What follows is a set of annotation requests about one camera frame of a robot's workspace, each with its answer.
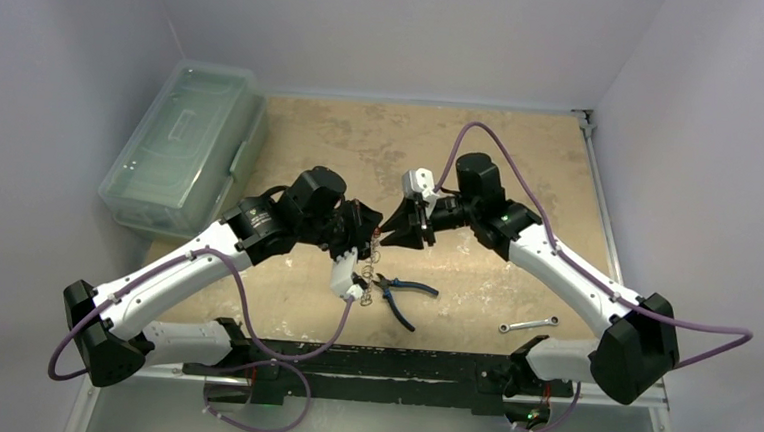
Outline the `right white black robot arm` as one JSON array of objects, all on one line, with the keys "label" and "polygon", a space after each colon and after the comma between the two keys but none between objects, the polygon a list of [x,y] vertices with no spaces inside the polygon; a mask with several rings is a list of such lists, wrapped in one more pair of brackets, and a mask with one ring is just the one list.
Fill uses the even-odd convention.
[{"label": "right white black robot arm", "polygon": [[468,227],[483,247],[548,287],[593,334],[588,340],[532,338],[511,355],[506,394],[581,381],[628,405],[678,365],[668,300],[658,293],[643,297],[577,258],[538,214],[506,196],[489,155],[472,152],[455,165],[454,191],[436,190],[425,168],[403,175],[403,199],[381,226],[381,245],[424,249],[437,232]]}]

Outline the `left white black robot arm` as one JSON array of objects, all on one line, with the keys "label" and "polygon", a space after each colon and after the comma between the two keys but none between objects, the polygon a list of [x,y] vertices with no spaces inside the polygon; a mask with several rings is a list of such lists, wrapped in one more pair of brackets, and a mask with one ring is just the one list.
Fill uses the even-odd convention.
[{"label": "left white black robot arm", "polygon": [[223,319],[162,323],[158,316],[227,276],[244,297],[244,271],[298,244],[329,254],[330,291],[349,310],[367,288],[356,266],[370,256],[383,216],[346,198],[346,191],[341,176],[316,166],[290,185],[243,197],[203,232],[145,268],[98,286],[70,284],[63,291],[69,329],[47,363],[50,379],[87,375],[94,386],[108,387],[144,367],[184,363],[232,376],[246,367],[246,340],[272,359],[294,361],[259,340],[246,304],[243,328]]}]

